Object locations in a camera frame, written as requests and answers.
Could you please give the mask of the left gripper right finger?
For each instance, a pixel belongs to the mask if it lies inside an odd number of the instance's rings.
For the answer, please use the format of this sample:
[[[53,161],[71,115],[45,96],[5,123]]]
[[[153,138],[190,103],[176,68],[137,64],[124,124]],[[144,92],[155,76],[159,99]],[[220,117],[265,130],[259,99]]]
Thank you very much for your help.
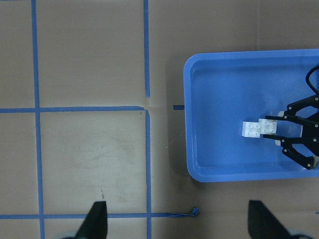
[[[252,239],[290,239],[291,234],[260,200],[248,205],[248,233]]]

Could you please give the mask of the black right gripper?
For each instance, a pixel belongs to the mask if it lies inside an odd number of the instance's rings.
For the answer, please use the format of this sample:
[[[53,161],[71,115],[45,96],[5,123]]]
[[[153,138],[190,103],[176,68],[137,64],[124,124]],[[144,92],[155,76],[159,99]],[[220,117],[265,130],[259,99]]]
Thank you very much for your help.
[[[319,114],[315,113],[307,118],[297,116],[297,112],[306,107],[319,107],[319,96],[314,95],[303,100],[291,103],[287,106],[286,115],[280,116],[265,116],[267,120],[289,121],[302,126],[300,137],[284,137],[280,135],[264,134],[263,138],[278,140],[280,143],[286,144],[286,156],[298,163],[305,169],[316,168],[319,160]],[[298,152],[295,144],[302,144],[310,152],[312,156],[305,156]]]

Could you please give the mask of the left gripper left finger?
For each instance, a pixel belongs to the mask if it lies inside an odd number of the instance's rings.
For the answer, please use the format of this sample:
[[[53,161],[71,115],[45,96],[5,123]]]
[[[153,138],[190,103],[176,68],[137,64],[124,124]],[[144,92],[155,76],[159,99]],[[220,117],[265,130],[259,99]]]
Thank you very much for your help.
[[[108,233],[106,201],[94,202],[75,239],[105,239]]]

